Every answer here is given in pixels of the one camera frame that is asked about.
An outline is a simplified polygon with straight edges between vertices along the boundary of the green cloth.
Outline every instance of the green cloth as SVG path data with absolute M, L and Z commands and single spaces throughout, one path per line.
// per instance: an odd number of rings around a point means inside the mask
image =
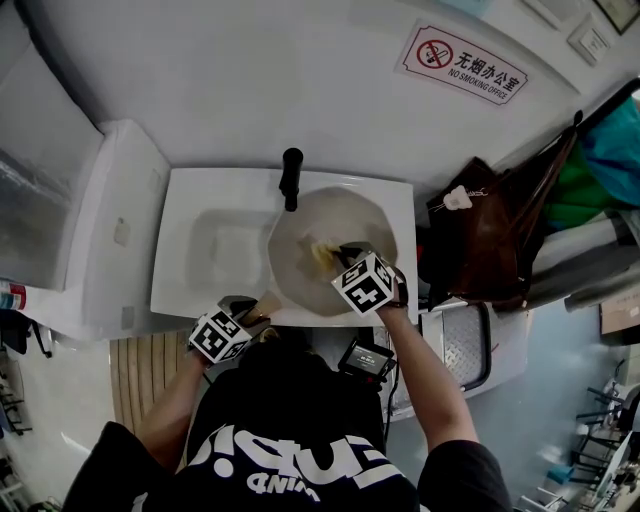
M 563 231 L 582 226 L 605 209 L 629 208 L 595 179 L 578 142 L 547 197 L 544 214 L 554 231 Z

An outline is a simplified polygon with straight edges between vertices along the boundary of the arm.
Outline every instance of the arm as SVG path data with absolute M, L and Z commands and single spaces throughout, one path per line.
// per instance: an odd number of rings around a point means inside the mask
M 447 441 L 478 441 L 460 386 L 403 309 L 382 307 L 378 314 L 391 335 L 411 403 L 429 451 Z
M 197 350 L 185 362 L 140 425 L 137 433 L 149 454 L 174 474 L 187 440 L 198 388 L 207 363 Z

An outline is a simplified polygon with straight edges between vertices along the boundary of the marker cube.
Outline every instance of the marker cube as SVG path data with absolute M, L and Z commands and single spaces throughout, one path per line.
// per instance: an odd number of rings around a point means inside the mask
M 198 319 L 189 342 L 215 364 L 240 355 L 251 338 L 251 334 L 215 306 Z
M 393 270 L 370 253 L 331 284 L 358 315 L 366 316 L 393 299 L 394 278 Z

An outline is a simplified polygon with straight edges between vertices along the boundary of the brown bag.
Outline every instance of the brown bag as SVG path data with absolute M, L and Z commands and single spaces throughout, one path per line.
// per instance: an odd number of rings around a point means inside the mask
M 576 142 L 576 125 L 559 140 L 519 167 L 496 175 L 474 158 L 449 186 L 429 201 L 431 229 L 425 251 L 431 304 L 449 296 L 468 301 L 519 307 L 531 283 L 531 268 L 544 238 L 540 214 L 565 160 Z M 445 194 L 459 185 L 472 207 L 440 207 Z

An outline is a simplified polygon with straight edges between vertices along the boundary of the floor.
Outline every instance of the floor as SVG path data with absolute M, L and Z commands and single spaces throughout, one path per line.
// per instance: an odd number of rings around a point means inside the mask
M 599 343 L 597 309 L 569 315 L 562 303 L 536 311 L 527 372 L 469 400 L 478 434 L 496 455 L 512 495 L 542 483 L 570 446 L 585 390 L 612 374 L 620 350 Z M 34 431 L 7 436 L 5 447 L 37 499 L 63 500 L 108 420 L 114 418 L 109 344 L 65 341 L 46 360 L 31 348 L 20 357 Z M 426 457 L 415 419 L 394 423 L 388 455 L 414 482 Z
M 52 350 L 46 359 L 30 344 L 26 355 L 10 356 L 19 365 L 8 371 L 33 432 L 5 436 L 4 448 L 37 501 L 64 500 L 102 427 L 114 419 L 109 343 L 65 341 Z
M 575 415 L 591 400 L 587 386 L 602 386 L 624 357 L 624 349 L 600 343 L 599 329 L 597 308 L 569 314 L 556 302 L 537 309 L 525 374 L 469 399 L 480 440 L 500 462 L 514 499 L 531 494 L 552 464 L 566 460 Z M 392 425 L 388 456 L 417 482 L 426 443 L 415 418 Z
M 113 412 L 133 434 L 184 363 L 188 337 L 172 331 L 111 340 Z

